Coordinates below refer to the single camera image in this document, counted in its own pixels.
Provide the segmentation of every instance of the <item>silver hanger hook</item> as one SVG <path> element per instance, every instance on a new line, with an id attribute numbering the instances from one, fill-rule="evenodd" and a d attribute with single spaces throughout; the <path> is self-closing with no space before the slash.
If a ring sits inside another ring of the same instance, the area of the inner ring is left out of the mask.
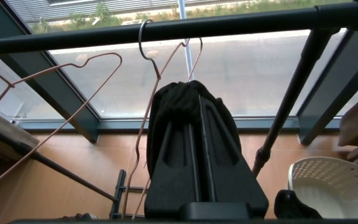
<path id="1" fill-rule="evenodd" d="M 153 63 L 153 67 L 155 70 L 155 74 L 157 75 L 157 78 L 160 80 L 161 79 L 161 75 L 160 72 L 158 71 L 157 68 L 157 64 L 155 63 L 154 59 L 150 58 L 150 57 L 146 57 L 146 55 L 143 52 L 143 48 L 142 48 L 142 34 L 143 34 L 143 29 L 146 26 L 146 23 L 148 22 L 153 22 L 153 20 L 151 19 L 147 19 L 145 20 L 142 25 L 140 26 L 140 30 L 139 30 L 139 50 L 140 50 L 140 54 L 142 55 L 142 57 L 146 60 L 150 60 Z"/>

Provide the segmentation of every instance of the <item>white plastic basket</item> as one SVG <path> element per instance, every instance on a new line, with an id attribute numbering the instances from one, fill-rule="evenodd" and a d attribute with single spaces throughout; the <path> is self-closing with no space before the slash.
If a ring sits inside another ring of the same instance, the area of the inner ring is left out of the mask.
<path id="1" fill-rule="evenodd" d="M 323 218 L 358 218 L 358 165 L 328 157 L 292 164 L 288 189 Z"/>

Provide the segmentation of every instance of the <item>clothes hanger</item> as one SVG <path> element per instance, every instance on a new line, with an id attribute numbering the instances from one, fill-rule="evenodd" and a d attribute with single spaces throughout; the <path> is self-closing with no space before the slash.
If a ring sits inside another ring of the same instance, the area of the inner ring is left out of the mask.
<path id="1" fill-rule="evenodd" d="M 190 39 L 188 39 L 186 41 L 186 43 L 183 43 L 183 42 L 180 42 L 176 47 L 175 47 L 175 50 L 171 53 L 171 55 L 169 56 L 167 62 L 165 62 L 165 65 L 164 67 L 162 68 L 161 72 L 159 72 L 158 70 L 158 67 L 154 61 L 154 59 L 152 58 L 149 58 L 149 57 L 146 57 L 144 52 L 143 52 L 143 48 L 142 48 L 142 33 L 143 33 L 143 30 L 144 30 L 144 27 L 146 25 L 146 23 L 148 22 L 153 22 L 153 20 L 151 19 L 147 19 L 146 21 L 144 21 L 142 23 L 142 25 L 140 26 L 140 31 L 139 31 L 139 50 L 140 50 L 140 54 L 143 56 L 143 58 L 145 58 L 146 60 L 150 60 L 153 64 L 153 67 L 154 67 L 154 70 L 155 70 L 155 74 L 157 76 L 157 79 L 154 83 L 154 87 L 153 87 L 153 90 L 152 90 L 152 94 L 150 96 L 150 100 L 149 100 L 149 103 L 147 105 L 147 108 L 146 108 L 146 112 L 144 114 L 144 117 L 143 117 L 143 120 L 142 120 L 142 124 L 140 126 L 140 129 L 139 129 L 139 133 L 137 135 L 137 139 L 136 139 L 136 145 L 135 145 L 135 151 L 136 151 L 136 161 L 135 161 L 135 165 L 133 166 L 131 172 L 129 173 L 129 176 L 128 176 L 128 181 L 127 181 L 127 186 L 126 186 L 126 191 L 125 191 L 125 194 L 124 194 L 124 204 L 123 204 L 123 208 L 122 208 L 122 215 L 121 215 L 121 219 L 124 219 L 125 215 L 126 215 L 126 207 L 127 207 L 127 201 L 128 201 L 128 193 L 129 193 L 129 187 L 131 187 L 131 180 L 132 180 L 132 176 L 134 175 L 134 172 L 135 170 L 137 169 L 137 166 L 139 164 L 139 157 L 140 157 L 140 153 L 139 153 L 139 143 L 140 143 L 140 138 L 142 137 L 142 133 L 143 133 L 143 130 L 144 130 L 144 124 L 146 123 L 146 119 L 147 119 L 147 116 L 149 115 L 149 111 L 150 111 L 150 107 L 152 105 L 152 101 L 153 101 L 153 97 L 154 97 L 154 94 L 157 90 L 157 86 L 158 86 L 158 83 L 161 79 L 161 76 L 162 76 L 162 73 L 165 71 L 167 65 L 169 64 L 169 62 L 171 61 L 172 57 L 174 56 L 174 54 L 176 53 L 176 51 L 179 49 L 180 46 L 182 47 L 186 47 L 188 44 L 189 44 L 189 41 Z M 191 69 L 191 72 L 190 72 L 190 75 L 189 75 L 189 78 L 188 78 L 188 81 L 191 79 L 191 76 L 193 75 L 193 72 L 194 72 L 194 69 L 197 65 L 197 62 L 198 62 L 198 59 L 200 58 L 200 55 L 203 51 L 203 40 L 201 38 L 200 39 L 200 52 L 197 56 L 197 59 L 195 60 L 194 62 L 194 65 L 193 65 L 193 68 Z M 142 200 L 143 200 L 143 197 L 144 197 L 144 194 L 145 194 L 145 190 L 148 186 L 148 184 L 150 183 L 150 177 L 149 179 L 147 180 L 147 183 L 145 185 L 145 187 L 143 188 L 143 191 L 142 191 L 142 194 L 140 196 L 140 202 L 137 206 L 137 209 L 136 211 L 134 212 L 133 216 L 132 216 L 132 220 L 135 219 L 136 217 L 136 214 L 137 212 L 139 211 L 139 208 L 140 208 L 140 205 L 142 203 Z"/>
<path id="2" fill-rule="evenodd" d="M 119 57 L 119 65 L 113 70 L 112 73 L 110 73 L 110 75 L 105 79 L 105 81 L 100 85 L 100 87 L 91 95 L 91 97 L 89 97 L 81 106 L 80 108 L 78 108 L 78 110 L 75 111 L 75 113 L 73 115 L 71 115 L 59 128 L 57 128 L 56 130 L 54 130 L 48 137 L 46 137 L 44 140 L 40 141 L 38 143 L 37 146 L 35 146 L 29 153 L 27 153 L 24 157 L 22 157 L 19 161 L 17 161 L 12 167 L 10 167 L 7 171 L 5 171 L 5 173 L 3 173 L 2 175 L 0 175 L 0 180 L 5 177 L 6 175 L 8 175 L 8 173 L 12 172 L 13 169 L 15 169 L 19 164 L 21 164 L 24 160 L 26 160 L 29 156 L 31 156 L 31 154 L 33 154 L 40 146 L 42 146 L 46 141 L 48 141 L 54 134 L 56 134 L 59 130 L 62 129 L 62 127 L 64 127 L 64 125 L 66 125 L 67 123 L 69 123 L 86 105 L 88 105 L 88 103 L 92 100 L 92 98 L 99 92 L 100 89 L 102 89 L 102 87 L 104 86 L 104 84 L 107 83 L 107 81 L 112 77 L 112 75 L 114 75 L 114 73 L 118 70 L 118 68 L 121 66 L 122 64 L 122 57 L 117 54 L 117 53 L 105 53 L 105 54 L 99 54 L 99 55 L 95 55 L 92 56 L 90 58 L 88 58 L 83 65 L 76 65 L 74 63 L 66 63 L 63 65 L 57 65 L 54 66 L 52 68 L 48 68 L 45 69 L 41 72 L 37 72 L 33 75 L 29 75 L 28 77 L 22 78 L 19 81 L 16 82 L 9 82 L 8 80 L 6 80 L 2 75 L 0 75 L 0 78 L 7 83 L 7 87 L 6 89 L 1 93 L 0 95 L 0 100 L 5 96 L 5 94 L 8 92 L 9 89 L 14 88 L 17 84 L 25 82 L 27 80 L 33 79 L 35 77 L 39 77 L 41 75 L 44 75 L 48 72 L 54 71 L 58 68 L 62 68 L 62 67 L 66 67 L 66 66 L 74 66 L 76 68 L 83 68 L 85 67 L 85 65 L 92 60 L 93 58 L 97 58 L 97 57 L 102 57 L 105 55 L 115 55 L 117 57 Z"/>

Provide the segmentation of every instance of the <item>wooden floor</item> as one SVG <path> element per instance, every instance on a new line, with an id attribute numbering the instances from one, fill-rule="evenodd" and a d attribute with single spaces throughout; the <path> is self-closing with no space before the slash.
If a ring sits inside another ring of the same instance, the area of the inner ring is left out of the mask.
<path id="1" fill-rule="evenodd" d="M 105 134 L 97 144 L 90 144 L 75 134 L 60 134 L 51 138 L 40 153 L 61 166 L 114 194 L 120 169 L 133 166 L 135 135 Z M 250 166 L 265 135 L 241 135 L 242 154 Z M 257 180 L 269 199 L 266 218 L 275 218 L 274 199 L 287 186 L 288 168 L 295 161 L 311 156 L 343 156 L 350 148 L 336 146 L 337 136 L 319 136 L 308 146 L 302 146 L 296 135 L 280 135 L 273 146 L 270 161 Z M 146 136 L 140 142 L 140 164 L 132 186 L 143 187 L 148 179 L 145 166 Z M 133 213 L 140 194 L 130 194 L 127 212 Z M 20 218 L 58 218 L 77 213 L 90 213 L 108 218 L 112 201 L 77 184 L 37 161 L 27 161 L 0 182 L 0 223 Z"/>

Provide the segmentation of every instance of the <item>white pole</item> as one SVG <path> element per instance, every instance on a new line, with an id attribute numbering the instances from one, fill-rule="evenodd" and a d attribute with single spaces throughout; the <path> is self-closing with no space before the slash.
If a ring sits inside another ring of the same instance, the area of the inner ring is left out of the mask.
<path id="1" fill-rule="evenodd" d="M 186 19 L 185 0 L 178 0 L 178 5 L 179 5 L 180 19 Z M 193 60 L 191 59 L 191 51 L 189 45 L 185 47 L 185 56 L 186 56 L 186 64 L 187 64 L 187 77 L 189 77 L 191 69 L 193 69 Z M 191 76 L 191 80 L 194 80 L 194 77 L 195 74 L 193 72 L 193 75 Z"/>

